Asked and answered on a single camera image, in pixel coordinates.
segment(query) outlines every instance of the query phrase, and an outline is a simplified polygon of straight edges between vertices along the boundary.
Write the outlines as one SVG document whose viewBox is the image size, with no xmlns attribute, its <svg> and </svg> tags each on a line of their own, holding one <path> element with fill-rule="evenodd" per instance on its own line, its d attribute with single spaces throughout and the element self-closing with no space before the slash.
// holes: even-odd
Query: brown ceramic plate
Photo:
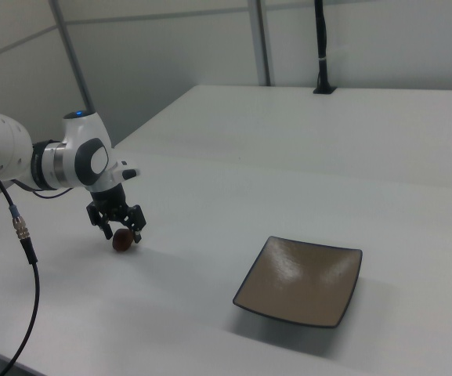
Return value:
<svg viewBox="0 0 452 376">
<path fill-rule="evenodd" d="M 233 303 L 294 324 L 337 327 L 353 296 L 362 254 L 270 237 Z"/>
</svg>

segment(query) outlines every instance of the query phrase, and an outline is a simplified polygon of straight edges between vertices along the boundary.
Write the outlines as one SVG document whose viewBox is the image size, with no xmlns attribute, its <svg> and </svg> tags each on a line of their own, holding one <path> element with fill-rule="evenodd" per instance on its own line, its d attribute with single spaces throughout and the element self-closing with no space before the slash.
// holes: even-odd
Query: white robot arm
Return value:
<svg viewBox="0 0 452 376">
<path fill-rule="evenodd" d="M 139 205 L 129 207 L 121 185 L 139 175 L 126 160 L 115 160 L 107 130 L 94 112 L 77 111 L 63 118 L 62 142 L 32 145 L 25 127 L 0 114 L 0 180 L 26 190 L 56 190 L 82 186 L 92 195 L 87 211 L 91 223 L 112 238 L 109 221 L 127 226 L 138 243 L 145 226 Z"/>
</svg>

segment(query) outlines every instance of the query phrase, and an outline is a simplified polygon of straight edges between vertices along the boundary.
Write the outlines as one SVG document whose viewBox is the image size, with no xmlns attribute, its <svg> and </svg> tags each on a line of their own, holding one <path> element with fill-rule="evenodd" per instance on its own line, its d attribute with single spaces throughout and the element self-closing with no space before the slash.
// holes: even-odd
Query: black mount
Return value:
<svg viewBox="0 0 452 376">
<path fill-rule="evenodd" d="M 92 192 L 93 202 L 86 207 L 93 226 L 98 226 L 106 236 L 113 237 L 109 221 L 119 222 L 132 231 L 133 240 L 139 243 L 142 237 L 140 231 L 146 225 L 146 219 L 139 205 L 128 206 L 125 201 L 125 191 L 119 183 L 114 188 L 104 192 Z"/>
<path fill-rule="evenodd" d="M 320 73 L 314 94 L 332 94 L 336 87 L 328 83 L 327 72 L 327 25 L 323 15 L 323 0 L 314 0 L 314 13 L 316 14 L 316 37 L 318 41 L 318 59 Z"/>
</svg>

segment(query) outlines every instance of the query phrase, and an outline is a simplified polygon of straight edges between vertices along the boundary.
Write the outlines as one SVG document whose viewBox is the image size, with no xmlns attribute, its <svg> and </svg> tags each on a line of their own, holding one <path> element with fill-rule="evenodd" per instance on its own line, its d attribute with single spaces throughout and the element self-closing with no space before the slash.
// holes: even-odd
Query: red ball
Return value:
<svg viewBox="0 0 452 376">
<path fill-rule="evenodd" d="M 113 248 L 117 252 L 127 251 L 133 243 L 133 233 L 128 229 L 119 229 L 113 236 Z"/>
</svg>

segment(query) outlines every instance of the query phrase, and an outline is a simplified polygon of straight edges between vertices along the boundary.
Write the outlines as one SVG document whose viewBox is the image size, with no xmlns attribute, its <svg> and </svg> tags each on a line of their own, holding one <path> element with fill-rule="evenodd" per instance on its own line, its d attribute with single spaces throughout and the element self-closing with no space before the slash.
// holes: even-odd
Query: metal connector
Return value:
<svg viewBox="0 0 452 376">
<path fill-rule="evenodd" d="M 13 219 L 13 228 L 20 240 L 27 239 L 30 236 L 24 218 L 21 216 Z"/>
</svg>

